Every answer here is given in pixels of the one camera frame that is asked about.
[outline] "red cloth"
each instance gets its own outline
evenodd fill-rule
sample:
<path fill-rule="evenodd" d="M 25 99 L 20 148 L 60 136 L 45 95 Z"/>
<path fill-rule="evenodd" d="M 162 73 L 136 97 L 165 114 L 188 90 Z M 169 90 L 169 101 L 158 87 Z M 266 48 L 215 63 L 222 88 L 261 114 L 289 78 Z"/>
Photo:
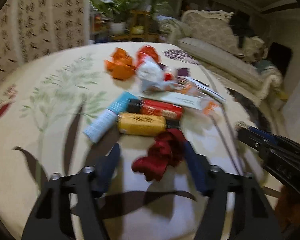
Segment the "red cloth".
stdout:
<path fill-rule="evenodd" d="M 155 144 L 148 150 L 148 156 L 139 158 L 132 164 L 134 172 L 143 173 L 146 181 L 160 181 L 167 166 L 177 166 L 184 155 L 183 144 L 186 141 L 178 129 L 167 129 L 155 138 Z"/>

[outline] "screw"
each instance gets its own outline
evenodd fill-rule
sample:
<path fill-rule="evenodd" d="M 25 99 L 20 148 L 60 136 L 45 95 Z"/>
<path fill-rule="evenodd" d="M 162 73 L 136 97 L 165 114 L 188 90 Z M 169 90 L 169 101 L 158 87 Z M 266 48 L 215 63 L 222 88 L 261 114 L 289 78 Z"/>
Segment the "screw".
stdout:
<path fill-rule="evenodd" d="M 220 168 L 217 165 L 211 165 L 210 170 L 214 172 L 220 172 Z"/>
<path fill-rule="evenodd" d="M 53 180 L 60 179 L 60 178 L 61 178 L 60 173 L 53 173 L 50 177 L 50 179 L 53 179 Z"/>
<path fill-rule="evenodd" d="M 253 174 L 252 174 L 251 172 L 246 172 L 246 173 L 244 174 L 244 176 L 245 176 L 246 178 L 248 178 L 248 179 L 252 179 L 252 178 L 253 178 Z"/>
<path fill-rule="evenodd" d="M 92 166 L 83 168 L 84 173 L 92 173 L 93 171 L 94 171 L 94 167 Z"/>

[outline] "flower pot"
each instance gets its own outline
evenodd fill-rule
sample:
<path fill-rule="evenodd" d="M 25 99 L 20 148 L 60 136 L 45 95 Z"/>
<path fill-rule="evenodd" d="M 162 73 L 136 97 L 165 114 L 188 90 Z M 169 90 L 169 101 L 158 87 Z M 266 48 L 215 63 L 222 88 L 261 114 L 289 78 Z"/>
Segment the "flower pot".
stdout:
<path fill-rule="evenodd" d="M 132 34 L 140 35 L 145 33 L 145 27 L 144 26 L 134 26 L 132 28 Z"/>
<path fill-rule="evenodd" d="M 121 35 L 124 34 L 126 23 L 110 23 L 110 35 Z"/>

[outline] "sofa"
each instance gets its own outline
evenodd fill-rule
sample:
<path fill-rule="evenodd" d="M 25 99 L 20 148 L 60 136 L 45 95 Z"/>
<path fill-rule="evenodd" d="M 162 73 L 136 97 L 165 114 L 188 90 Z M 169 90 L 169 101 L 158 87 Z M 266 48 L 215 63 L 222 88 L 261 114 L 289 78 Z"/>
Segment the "sofa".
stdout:
<path fill-rule="evenodd" d="M 245 37 L 239 48 L 239 36 L 233 35 L 229 21 L 233 13 L 224 11 L 186 11 L 181 20 L 160 22 L 167 43 L 179 46 L 227 86 L 234 83 L 253 93 L 259 104 L 270 89 L 282 84 L 282 74 L 274 66 L 258 71 L 251 63 L 262 59 L 265 46 L 259 37 Z"/>

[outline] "yellow bottle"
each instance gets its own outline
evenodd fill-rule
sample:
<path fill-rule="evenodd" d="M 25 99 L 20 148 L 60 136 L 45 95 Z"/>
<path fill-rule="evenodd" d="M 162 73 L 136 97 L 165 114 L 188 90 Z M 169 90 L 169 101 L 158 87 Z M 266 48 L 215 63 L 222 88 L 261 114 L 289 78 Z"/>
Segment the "yellow bottle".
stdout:
<path fill-rule="evenodd" d="M 179 127 L 179 121 L 166 120 L 162 116 L 130 113 L 118 116 L 118 130 L 124 134 L 155 137 L 166 129 Z"/>

